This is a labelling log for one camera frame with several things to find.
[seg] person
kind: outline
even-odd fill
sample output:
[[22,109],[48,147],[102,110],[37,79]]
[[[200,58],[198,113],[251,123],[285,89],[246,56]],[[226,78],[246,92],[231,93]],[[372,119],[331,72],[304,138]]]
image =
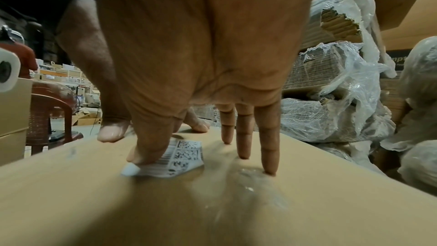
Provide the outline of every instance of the person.
[[6,25],[3,25],[0,30],[0,47],[17,55],[21,64],[19,78],[30,79],[29,70],[38,70],[33,50],[22,43],[14,41],[10,35],[10,28]]
[[[53,9],[50,1],[41,5]],[[65,10],[51,13],[61,15],[51,23],[59,45],[101,89],[100,140],[122,137],[132,118],[138,140],[127,159],[148,164],[162,156],[190,105],[216,105],[226,144],[236,108],[238,156],[250,157],[256,120],[264,170],[275,175],[281,88],[311,0],[61,2],[68,5],[56,6]]]

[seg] tape roll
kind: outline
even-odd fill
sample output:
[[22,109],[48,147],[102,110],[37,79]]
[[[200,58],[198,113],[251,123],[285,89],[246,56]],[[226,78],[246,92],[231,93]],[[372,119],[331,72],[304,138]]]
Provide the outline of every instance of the tape roll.
[[17,55],[0,48],[0,92],[9,91],[15,86],[20,67]]

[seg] brown plastic chair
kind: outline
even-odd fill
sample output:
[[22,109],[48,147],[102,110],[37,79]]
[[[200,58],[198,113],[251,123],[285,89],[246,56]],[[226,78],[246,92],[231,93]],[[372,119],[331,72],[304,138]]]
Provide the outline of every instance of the brown plastic chair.
[[[57,83],[36,82],[32,88],[30,102],[29,129],[27,130],[26,145],[31,146],[31,154],[41,153],[44,146],[49,149],[83,138],[79,132],[72,132],[71,121],[73,115],[72,95],[59,93],[59,88],[65,91],[65,87]],[[63,113],[65,119],[64,132],[58,139],[51,139],[50,118],[53,114]]]

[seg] plastic chair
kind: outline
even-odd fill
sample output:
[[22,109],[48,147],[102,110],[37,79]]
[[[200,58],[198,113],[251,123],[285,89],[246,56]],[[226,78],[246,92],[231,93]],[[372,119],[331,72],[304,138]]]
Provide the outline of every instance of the plastic chair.
[[[29,129],[26,145],[31,146],[31,154],[41,153],[44,146],[49,149],[83,138],[79,132],[71,130],[71,121],[77,108],[76,97],[71,90],[57,83],[34,81],[30,102]],[[64,131],[51,130],[50,118],[63,113]]]

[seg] floor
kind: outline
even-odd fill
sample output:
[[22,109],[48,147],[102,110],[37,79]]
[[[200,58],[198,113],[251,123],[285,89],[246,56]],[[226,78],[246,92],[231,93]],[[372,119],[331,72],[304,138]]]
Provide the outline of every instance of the floor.
[[[64,130],[64,119],[52,119],[51,120],[52,130]],[[100,125],[88,125],[88,126],[73,126],[72,131],[80,132],[83,134],[84,138],[91,136],[96,136],[99,133]],[[47,146],[44,147],[43,152],[47,151]],[[30,146],[26,146],[24,157],[30,157]]]

